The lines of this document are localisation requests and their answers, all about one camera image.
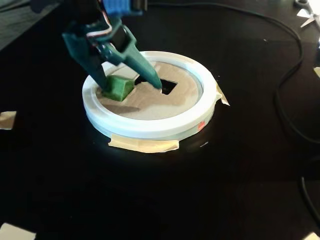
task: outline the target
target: beige tape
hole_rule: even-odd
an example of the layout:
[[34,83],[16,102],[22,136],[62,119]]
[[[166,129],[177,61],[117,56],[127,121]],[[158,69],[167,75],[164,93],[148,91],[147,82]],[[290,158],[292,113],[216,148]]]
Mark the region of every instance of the beige tape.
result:
[[318,75],[318,77],[320,78],[320,67],[315,67],[314,69],[313,69],[314,71],[315,71],[315,73]]
[[158,141],[123,137],[112,134],[109,146],[146,154],[165,153],[179,148],[178,140]]
[[314,232],[312,232],[303,240],[320,240],[320,238]]
[[1,112],[0,113],[0,129],[11,130],[15,123],[16,114],[17,114],[16,111]]
[[222,90],[221,90],[221,88],[219,87],[218,84],[216,85],[216,91],[217,91],[219,94],[221,94],[221,102],[222,102],[223,104],[225,104],[225,105],[230,106],[230,104],[229,104],[226,96],[224,95],[224,93],[222,92]]
[[4,223],[0,228],[0,240],[34,240],[36,234]]

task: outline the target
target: white plastic ring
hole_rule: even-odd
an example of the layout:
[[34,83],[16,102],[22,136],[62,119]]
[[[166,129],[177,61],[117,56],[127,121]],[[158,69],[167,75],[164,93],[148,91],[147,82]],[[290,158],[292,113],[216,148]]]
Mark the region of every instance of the white plastic ring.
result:
[[[194,74],[202,85],[202,96],[193,107],[179,115],[159,120],[136,120],[116,115],[106,109],[96,96],[97,83],[88,76],[82,88],[83,104],[89,120],[97,130],[108,137],[113,133],[129,138],[163,139],[188,131],[213,114],[217,85],[210,71],[203,65],[171,52],[144,51],[141,54],[150,62],[172,64]],[[102,64],[106,75],[123,66],[114,66],[109,62]]]

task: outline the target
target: green cube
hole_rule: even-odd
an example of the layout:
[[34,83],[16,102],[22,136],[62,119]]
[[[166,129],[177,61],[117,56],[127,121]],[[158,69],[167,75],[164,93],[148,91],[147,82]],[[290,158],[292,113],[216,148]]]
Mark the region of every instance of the green cube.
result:
[[135,87],[135,81],[118,75],[106,77],[108,90],[102,91],[102,95],[108,99],[122,102]]

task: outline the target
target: square hole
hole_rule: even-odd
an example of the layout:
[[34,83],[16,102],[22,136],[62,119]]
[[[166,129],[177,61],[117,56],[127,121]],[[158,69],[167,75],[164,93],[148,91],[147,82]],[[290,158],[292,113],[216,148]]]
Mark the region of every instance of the square hole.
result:
[[[176,82],[173,81],[168,81],[168,80],[164,80],[164,79],[160,79],[161,83],[162,83],[162,94],[165,95],[169,95],[172,90],[175,88],[175,86],[177,85]],[[134,81],[134,85],[138,85],[142,82],[147,82],[142,76],[139,76],[135,81]]]

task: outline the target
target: cable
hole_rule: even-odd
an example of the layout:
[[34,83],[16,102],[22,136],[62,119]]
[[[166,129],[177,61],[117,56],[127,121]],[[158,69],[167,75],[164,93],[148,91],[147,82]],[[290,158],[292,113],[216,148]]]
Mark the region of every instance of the cable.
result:
[[279,116],[282,117],[287,122],[287,124],[290,126],[290,128],[297,135],[299,135],[301,138],[303,138],[304,140],[306,140],[310,143],[320,144],[320,140],[313,139],[311,137],[306,136],[295,126],[295,124],[290,120],[286,111],[284,110],[284,107],[283,107],[283,105],[281,103],[281,99],[280,99],[281,86],[295,72],[297,72],[297,70],[300,68],[300,66],[303,62],[304,51],[303,51],[301,38],[300,38],[299,34],[294,29],[292,29],[291,27],[287,26],[284,22],[282,22],[274,17],[270,17],[270,16],[266,16],[266,15],[263,15],[263,14],[260,14],[260,13],[254,12],[254,11],[249,11],[249,10],[245,10],[242,8],[229,6],[229,5],[225,5],[225,4],[220,4],[220,3],[214,3],[214,2],[189,2],[189,3],[150,2],[148,5],[152,6],[152,7],[166,7],[166,8],[211,6],[211,7],[228,9],[228,10],[232,10],[235,12],[239,12],[239,13],[243,13],[243,14],[247,14],[247,15],[251,15],[251,16],[255,16],[255,17],[267,20],[268,22],[271,22],[272,24],[280,27],[281,29],[285,30],[288,34],[290,34],[295,39],[295,41],[297,43],[297,46],[299,49],[299,56],[298,56],[298,61],[296,62],[296,64],[294,64],[294,66],[280,78],[280,82],[278,83],[278,86],[274,92],[274,99],[273,100],[274,100],[275,109],[277,110],[277,113],[279,114]]
[[303,166],[301,170],[301,175],[298,179],[298,188],[299,192],[302,196],[302,199],[304,201],[304,204],[306,205],[309,213],[313,217],[315,223],[317,224],[318,228],[320,228],[320,214],[317,211],[316,207],[314,206],[313,202],[310,199],[310,196],[308,194],[308,190],[306,187],[306,182],[305,182],[305,171],[308,169],[308,167],[311,167],[313,164],[320,162],[320,155],[316,156],[314,158],[311,158],[307,163]]
[[[287,33],[289,33],[296,41],[298,49],[299,49],[299,56],[298,56],[298,60],[297,62],[292,66],[292,68],[286,72],[281,78],[280,81],[275,89],[274,92],[274,96],[273,96],[273,100],[274,100],[274,106],[275,109],[278,113],[278,116],[280,118],[280,121],[282,121],[281,117],[287,122],[287,124],[289,125],[289,127],[298,135],[300,136],[302,139],[306,140],[309,143],[312,144],[320,144],[320,140],[319,139],[314,139],[311,137],[308,137],[307,135],[303,134],[296,126],[295,124],[290,120],[290,118],[288,117],[286,111],[284,110],[284,107],[281,103],[281,99],[280,99],[280,89],[281,87],[284,85],[284,83],[286,83],[286,81],[294,74],[297,72],[297,70],[300,68],[302,62],[303,62],[303,55],[304,55],[304,51],[303,51],[303,46],[302,46],[302,42],[300,39],[300,36],[298,35],[298,33],[292,29],[291,27],[287,26],[285,23],[283,23],[282,21],[275,19],[273,17],[270,16],[266,16],[254,11],[249,11],[249,10],[245,10],[245,9],[241,9],[238,7],[233,7],[233,6],[229,6],[229,5],[225,5],[225,4],[220,4],[220,3],[214,3],[214,2],[190,2],[190,3],[169,3],[169,2],[151,2],[149,3],[149,6],[154,6],[154,7],[166,7],[166,8],[174,8],[174,7],[204,7],[204,6],[211,6],[211,7],[217,7],[217,8],[223,8],[223,9],[228,9],[228,10],[232,10],[232,11],[236,11],[239,13],[243,13],[243,14],[247,14],[247,15],[251,15],[251,16],[255,16],[261,19],[264,19],[266,21],[271,22],[274,25],[277,25],[278,27],[280,27],[281,29],[285,30]],[[299,177],[299,181],[298,181],[298,187],[300,190],[300,194],[304,200],[305,205],[307,206],[311,216],[313,217],[314,221],[316,222],[317,226],[320,228],[320,215],[318,213],[318,211],[316,210],[314,204],[312,203],[310,196],[308,194],[307,188],[306,188],[306,183],[305,183],[305,177],[304,177],[304,172],[305,169],[309,166],[311,166],[312,164],[316,163],[316,162],[320,162],[320,156],[311,159],[310,161],[307,162],[307,165],[305,167],[302,168],[302,173]]]

